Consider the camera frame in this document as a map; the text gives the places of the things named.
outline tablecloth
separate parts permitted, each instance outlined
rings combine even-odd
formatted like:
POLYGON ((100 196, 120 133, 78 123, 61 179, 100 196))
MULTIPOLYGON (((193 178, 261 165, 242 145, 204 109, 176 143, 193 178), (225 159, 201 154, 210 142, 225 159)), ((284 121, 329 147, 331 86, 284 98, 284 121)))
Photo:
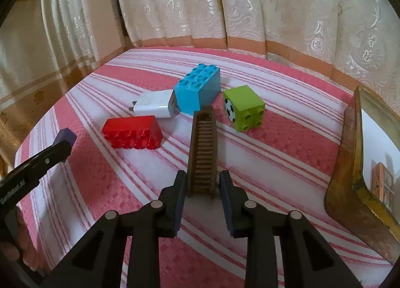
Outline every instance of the tablecloth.
MULTIPOLYGON (((106 211, 139 209, 171 185, 178 170, 187 169, 190 115, 158 119, 164 139, 156 150, 113 149, 101 128, 109 118, 130 116, 128 107, 144 91, 173 88, 199 63, 221 68, 221 90, 247 84, 266 102, 261 127, 237 133, 219 93, 213 103, 218 170, 229 170, 235 185, 271 211, 301 210, 363 286, 377 287, 391 265, 331 219, 323 204, 351 96, 264 59, 193 48, 126 51, 70 90, 23 142, 15 165, 49 146, 60 129, 68 127, 77 135, 67 162, 52 168, 20 203, 49 268, 106 211)), ((186 198, 177 238, 159 241, 161 286, 243 287, 246 250, 246 239, 229 236, 219 197, 186 198)), ((128 260, 125 254, 122 287, 128 260)), ((279 248, 277 260, 279 285, 284 286, 279 248)))

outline soccer ball picture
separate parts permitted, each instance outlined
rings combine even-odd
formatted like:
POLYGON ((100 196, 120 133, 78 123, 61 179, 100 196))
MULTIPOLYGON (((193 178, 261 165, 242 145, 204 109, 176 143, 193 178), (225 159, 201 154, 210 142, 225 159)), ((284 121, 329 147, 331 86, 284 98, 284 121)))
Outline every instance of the soccer ball picture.
POLYGON ((225 111, 227 112, 227 116, 228 116, 229 120, 231 120, 231 122, 235 122, 236 121, 235 111, 233 110, 233 105, 232 105, 231 101, 226 98, 224 106, 225 106, 225 111))

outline sheer curtain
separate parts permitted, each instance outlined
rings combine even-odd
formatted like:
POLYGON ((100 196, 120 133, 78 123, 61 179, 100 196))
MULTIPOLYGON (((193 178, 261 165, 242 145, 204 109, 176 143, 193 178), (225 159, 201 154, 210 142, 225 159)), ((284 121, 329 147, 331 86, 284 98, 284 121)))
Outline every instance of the sheer curtain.
POLYGON ((10 163, 56 100, 132 46, 251 54, 350 92, 364 84, 400 112, 400 20, 387 0, 19 0, 0 29, 1 156, 10 163))

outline brown ridged toy piece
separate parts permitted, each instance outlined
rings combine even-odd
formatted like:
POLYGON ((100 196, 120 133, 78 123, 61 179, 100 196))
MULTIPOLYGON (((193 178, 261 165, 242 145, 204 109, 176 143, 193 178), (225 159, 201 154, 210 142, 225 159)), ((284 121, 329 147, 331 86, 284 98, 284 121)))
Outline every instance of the brown ridged toy piece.
POLYGON ((202 107, 193 115, 186 194, 215 196, 217 181, 217 126, 212 106, 202 107))

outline silver rivet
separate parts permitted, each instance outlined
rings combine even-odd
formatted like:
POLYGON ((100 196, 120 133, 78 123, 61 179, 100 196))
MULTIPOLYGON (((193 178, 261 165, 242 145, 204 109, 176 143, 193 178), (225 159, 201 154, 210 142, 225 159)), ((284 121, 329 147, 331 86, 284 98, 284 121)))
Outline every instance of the silver rivet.
POLYGON ((293 211, 290 213, 290 216, 291 216, 293 219, 300 219, 300 218, 303 217, 303 215, 301 214, 301 212, 300 212, 300 211, 297 211, 297 210, 293 210, 293 211))
POLYGON ((105 218, 108 220, 114 219, 116 216, 117 216, 117 213, 114 210, 110 210, 105 213, 105 218))
POLYGON ((249 208, 249 209, 253 209, 253 208, 256 208, 257 203, 256 203, 255 201, 253 201, 253 200, 247 200, 247 201, 244 203, 244 206, 247 207, 247 208, 249 208))
POLYGON ((163 202, 160 200, 154 200, 150 203, 150 206, 154 209, 161 208, 163 206, 163 202))

